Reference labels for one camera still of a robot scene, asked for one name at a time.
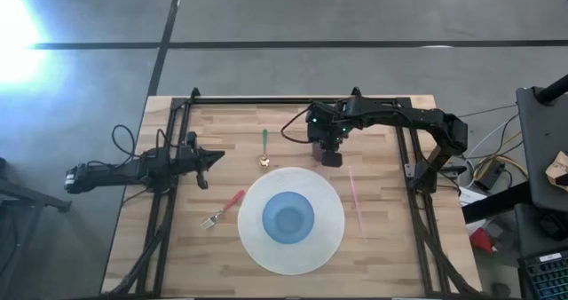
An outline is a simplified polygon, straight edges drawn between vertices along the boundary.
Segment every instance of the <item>concrete floor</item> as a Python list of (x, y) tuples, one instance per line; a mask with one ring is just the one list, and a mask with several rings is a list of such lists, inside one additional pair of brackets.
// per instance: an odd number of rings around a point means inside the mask
[[(0, 156), (14, 181), (73, 200), (67, 214), (43, 213), (13, 299), (99, 292), (122, 188), (69, 195), (63, 177), (78, 162), (122, 159), (111, 129), (138, 130), (157, 55), (19, 51), (14, 42), (160, 42), (170, 2), (0, 0), (8, 24), (0, 32), (7, 51), (0, 53)], [(567, 11), (566, 0), (181, 0), (171, 40), (562, 39)], [(552, 83), (566, 74), (567, 60), (567, 47), (178, 50), (168, 52), (157, 94), (188, 95), (193, 87), (204, 95), (344, 94), (359, 86), (366, 94), (433, 94), (445, 111), (467, 114), (514, 103), (516, 88)], [(515, 112), (466, 118), (469, 142)], [(508, 134), (517, 131), (515, 122)], [(511, 156), (524, 161), (522, 148)], [(481, 270), (491, 271), (495, 259), (480, 261)]]

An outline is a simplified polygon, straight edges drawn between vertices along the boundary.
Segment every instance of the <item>black metal frame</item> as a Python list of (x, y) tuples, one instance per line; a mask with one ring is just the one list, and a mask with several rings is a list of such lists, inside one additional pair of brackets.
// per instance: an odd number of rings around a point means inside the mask
[[(168, 127), (166, 130), (167, 139), (171, 138), (173, 134), (173, 128), (177, 117), (177, 112), (183, 109), (183, 116), (180, 128), (179, 139), (177, 144), (180, 145), (184, 141), (185, 133), (188, 128), (189, 114), (192, 105), (219, 105), (219, 104), (255, 104), (255, 105), (270, 105), (270, 104), (310, 104), (313, 101), (320, 101), (324, 103), (333, 103), (337, 99), (331, 97), (317, 97), (317, 98), (307, 98), (307, 97), (275, 97), (275, 98), (198, 98), (200, 93), (197, 89), (193, 89), (191, 98), (173, 98), (170, 105), (170, 116), (168, 118)], [(376, 100), (384, 101), (385, 104), (396, 105), (399, 104), (404, 107), (411, 107), (410, 98), (377, 98)], [(411, 163), (408, 157), (408, 149), (406, 147), (405, 133), (403, 128), (396, 127), (398, 147), (400, 152), (401, 169), (403, 170), (403, 177), (406, 183), (406, 194), (408, 198), (410, 216), (414, 228), (414, 238), (416, 245), (416, 254), (418, 256), (418, 262), (420, 265), (422, 285), (424, 289), (425, 297), (431, 298), (449, 298), (449, 299), (497, 299), (489, 296), (481, 296), (480, 294), (471, 294), (473, 289), (471, 289), (465, 280), (459, 275), (459, 273), (452, 266), (451, 262), (444, 255), (440, 238), (438, 227), (436, 224), (435, 212), (432, 205), (432, 199), (430, 193), (417, 192), (413, 187), (413, 178), (409, 177), (405, 172), (405, 165)], [(422, 157), (422, 151), (420, 148), (420, 142), (416, 130), (409, 130), (410, 139), (412, 143), (412, 149), (414, 150), (414, 160), (416, 164), (420, 162)], [(169, 141), (164, 140), (164, 145), (168, 146)], [(123, 280), (122, 287), (116, 288), (114, 292), (101, 294), (95, 297), (82, 298), (82, 300), (88, 299), (147, 299), (147, 298), (159, 298), (162, 293), (162, 283), (163, 274), (165, 271), (165, 265), (168, 255), (168, 246), (170, 241), (170, 229), (173, 222), (173, 212), (176, 202), (176, 195), (178, 189), (178, 182), (174, 181), (175, 185), (170, 190), (167, 195), (167, 205), (166, 211), (162, 223), (156, 229), (158, 213), (160, 209), (160, 204), (162, 200), (162, 195), (156, 194), (153, 199), (152, 207), (150, 210), (150, 218), (148, 221), (148, 227), (146, 230), (146, 242), (145, 249), (142, 256), (135, 263), (133, 269)], [(424, 202), (424, 211), (426, 213), (427, 224), (425, 225), (422, 221), (417, 197), (421, 196)], [(146, 291), (146, 280), (147, 280), (147, 270), (149, 265), (150, 256), (156, 251), (157, 246), (160, 245), (159, 256), (156, 265), (156, 274), (154, 277), (154, 284), (152, 291)], [(430, 276), (430, 268), (428, 264), (428, 258), (426, 253), (425, 245), (429, 247), (432, 252), (434, 259), (436, 260), (436, 267), (438, 272), (439, 280), (439, 290), (435, 291), (432, 284), (432, 279)], [(455, 294), (451, 292), (448, 278), (454, 283), (456, 288), (461, 292), (461, 294)], [(137, 281), (137, 286), (135, 293), (129, 294), (129, 290), (133, 286), (134, 282)]]
[[(0, 158), (0, 160), (2, 160), (2, 167), (5, 168), (6, 162), (2, 158)], [(0, 175), (0, 195), (14, 198), (14, 200), (0, 201), (0, 206), (5, 205), (6, 208), (10, 209), (7, 212), (14, 212), (11, 210), (12, 208), (31, 209), (29, 215), (23, 220), (23, 230), (14, 242), (16, 246), (12, 255), (7, 260), (8, 263), (5, 270), (0, 272), (2, 274), (2, 276), (0, 276), (0, 299), (2, 299), (5, 295), (9, 295), (10, 282), (13, 277), (18, 275), (20, 259), (23, 257), (22, 255), (28, 252), (29, 244), (36, 231), (35, 228), (39, 223), (43, 208), (49, 206), (60, 212), (67, 212), (71, 208), (71, 201), (63, 201), (48, 194), (13, 184), (2, 175)], [(15, 216), (12, 214), (12, 221), (15, 220)]]

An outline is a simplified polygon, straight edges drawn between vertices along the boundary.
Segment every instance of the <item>black robotic arm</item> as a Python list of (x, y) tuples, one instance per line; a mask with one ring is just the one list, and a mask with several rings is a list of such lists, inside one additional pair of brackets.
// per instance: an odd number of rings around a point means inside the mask
[(68, 193), (89, 192), (98, 186), (143, 185), (149, 192), (165, 193), (175, 176), (197, 172), (197, 184), (207, 189), (203, 171), (208, 170), (224, 151), (209, 151), (197, 146), (195, 132), (188, 132), (185, 143), (177, 148), (177, 158), (170, 158), (169, 147), (157, 147), (122, 164), (82, 163), (67, 171)]
[(462, 154), (468, 146), (468, 125), (455, 115), (439, 109), (385, 105), (384, 101), (363, 97), (358, 88), (353, 89), (351, 97), (341, 99), (333, 106), (313, 102), (306, 112), (308, 141), (305, 143), (313, 143), (314, 149), (321, 151), (322, 164), (330, 167), (342, 165), (342, 156), (337, 151), (355, 128), (362, 130), (375, 124), (384, 124), (426, 130), (436, 141), (437, 147), (415, 167), (413, 185), (418, 191), (435, 192), (437, 173), (451, 156)]

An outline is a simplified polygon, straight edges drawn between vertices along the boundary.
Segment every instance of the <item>red object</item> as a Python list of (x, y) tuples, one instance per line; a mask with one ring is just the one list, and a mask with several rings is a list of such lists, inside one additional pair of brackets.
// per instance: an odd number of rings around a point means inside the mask
[(469, 237), (469, 241), (471, 241), (471, 245), (473, 247), (482, 249), (483, 251), (490, 254), (493, 253), (493, 248), (491, 242), (489, 241), (489, 236), (483, 228), (478, 228), (475, 232), (473, 232)]
[(229, 208), (231, 208), (231, 206), (232, 206), (235, 202), (237, 202), (237, 201), (242, 197), (243, 194), (245, 194), (245, 191), (244, 191), (244, 190), (240, 190), (237, 194), (235, 194), (235, 195), (231, 198), (231, 200), (230, 200), (229, 202), (227, 202), (226, 205), (223, 207), (223, 212), (225, 212), (225, 211), (227, 211)]

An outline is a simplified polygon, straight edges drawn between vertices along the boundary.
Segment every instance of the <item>wooden tabletop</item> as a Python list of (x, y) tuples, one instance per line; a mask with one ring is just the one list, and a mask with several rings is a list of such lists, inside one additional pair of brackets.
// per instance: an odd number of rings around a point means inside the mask
[[(432, 96), (409, 97), (413, 107), (435, 107)], [(158, 128), (166, 129), (170, 101), (171, 97), (148, 99), (138, 154), (154, 146)], [(423, 295), (395, 129), (377, 125), (352, 131), (341, 146), (343, 166), (323, 167), (313, 160), (310, 145), (296, 144), (280, 135), (284, 123), (304, 108), (305, 105), (192, 106), (189, 130), (197, 133), (198, 143), (208, 150), (225, 150), (226, 154), (207, 173), (208, 190), (196, 185), (194, 173), (180, 178), (163, 296)], [(258, 163), (263, 129), (269, 131), (268, 169), (262, 169)], [(300, 117), (289, 126), (288, 134), (305, 138), (305, 129), (304, 118)], [(427, 154), (435, 143), (425, 132), (419, 132), (419, 138)], [(326, 178), (340, 195), (345, 211), (345, 232), (337, 252), (319, 269), (298, 276), (268, 272), (249, 257), (237, 230), (239, 203), (211, 230), (200, 228), (200, 223), (220, 210), (238, 190), (248, 189), (270, 170), (289, 166), (313, 170)], [(348, 166), (353, 170), (367, 241), (361, 238)], [(129, 186), (125, 196), (141, 189)], [(467, 282), (481, 290), (455, 190), (440, 187), (433, 200), (445, 253)], [(145, 193), (122, 208), (103, 291), (116, 286), (140, 255), (151, 202), (152, 195)], [(148, 286), (154, 282), (156, 255)], [(436, 281), (431, 255), (429, 262), (432, 279)]]

